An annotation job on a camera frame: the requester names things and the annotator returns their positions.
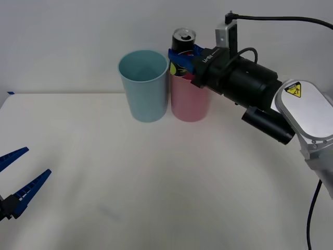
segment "soda can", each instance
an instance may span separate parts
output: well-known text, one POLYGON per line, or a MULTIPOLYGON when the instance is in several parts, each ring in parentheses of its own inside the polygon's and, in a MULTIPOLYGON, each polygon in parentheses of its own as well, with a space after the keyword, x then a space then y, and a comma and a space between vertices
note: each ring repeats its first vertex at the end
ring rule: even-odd
MULTIPOLYGON (((196 40, 196 33, 188 28, 176 29, 172 36, 172 51, 182 55, 192 55, 194 49, 194 43, 196 40)), ((183 77, 188 74, 185 67, 178 64, 170 63, 170 74, 183 77)))

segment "black cable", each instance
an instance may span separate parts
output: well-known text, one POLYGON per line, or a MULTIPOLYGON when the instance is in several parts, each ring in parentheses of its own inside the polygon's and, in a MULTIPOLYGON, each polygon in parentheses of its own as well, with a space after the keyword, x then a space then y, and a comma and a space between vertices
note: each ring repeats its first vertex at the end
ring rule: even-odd
POLYGON ((256 64, 258 62, 258 52, 255 48, 243 48, 241 51, 239 51, 233 58, 231 58, 228 63, 224 66, 224 69, 227 69, 234 61, 237 60, 237 58, 244 54, 247 51, 252 51, 254 53, 254 63, 256 64))
POLYGON ((311 22, 323 25, 333 30, 333 24, 321 21, 315 18, 309 17, 253 17, 253 16, 240 16, 238 14, 229 13, 225 17, 226 24, 229 24, 231 20, 244 19, 244 20, 258 20, 258 21, 302 21, 302 22, 311 22))
POLYGON ((242 54, 244 54, 247 51, 252 51, 254 53, 254 63, 256 64, 258 62, 258 51, 255 48, 243 48, 242 50, 240 50, 233 58, 231 58, 228 63, 223 67, 223 69, 221 70, 222 74, 220 75, 220 77, 218 77, 216 84, 217 86, 220 85, 220 80, 225 76, 226 74, 226 70, 228 69, 228 67, 238 59, 238 57, 242 54))
POLYGON ((310 210, 309 210, 309 215, 308 215, 308 220, 306 222, 306 241, 308 243, 308 249, 312 250, 311 247, 311 241, 310 241, 310 224, 311 224, 311 217, 312 217, 312 213, 313 213, 313 209, 314 209, 314 205, 316 204, 317 198, 318 198, 318 194, 319 191, 321 189, 322 186, 322 181, 319 180, 316 191, 314 192, 313 198, 312 198, 312 202, 311 202, 311 206, 310 206, 310 210))

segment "can lid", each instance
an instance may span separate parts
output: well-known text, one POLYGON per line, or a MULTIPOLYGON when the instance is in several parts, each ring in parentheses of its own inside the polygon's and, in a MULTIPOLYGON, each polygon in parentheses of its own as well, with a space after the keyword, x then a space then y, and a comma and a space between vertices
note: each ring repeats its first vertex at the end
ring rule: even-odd
POLYGON ((188 28, 179 28, 173 32, 173 37, 179 41, 190 42, 196 38, 196 33, 188 28))

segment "warning label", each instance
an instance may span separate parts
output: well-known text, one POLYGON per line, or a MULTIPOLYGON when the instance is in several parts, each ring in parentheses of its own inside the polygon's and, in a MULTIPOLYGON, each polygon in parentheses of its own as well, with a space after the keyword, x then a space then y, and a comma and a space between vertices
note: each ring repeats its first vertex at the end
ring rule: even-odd
POLYGON ((298 98, 301 98, 302 95, 301 83, 300 82, 294 83, 293 85, 286 87, 285 91, 288 92, 289 94, 297 96, 298 98))

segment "white table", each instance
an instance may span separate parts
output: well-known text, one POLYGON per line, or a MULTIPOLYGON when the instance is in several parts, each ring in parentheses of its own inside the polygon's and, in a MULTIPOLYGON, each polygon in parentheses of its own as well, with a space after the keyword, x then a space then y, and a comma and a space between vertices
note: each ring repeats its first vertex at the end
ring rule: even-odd
MULTIPOLYGON (((296 138, 283 146, 215 96, 200 122, 170 111, 141 123, 124 94, 16 94, 0 110, 0 155, 30 151, 0 173, 7 197, 52 174, 1 250, 305 249, 317 176, 296 138)), ((322 189, 314 249, 331 249, 333 202, 322 189)))

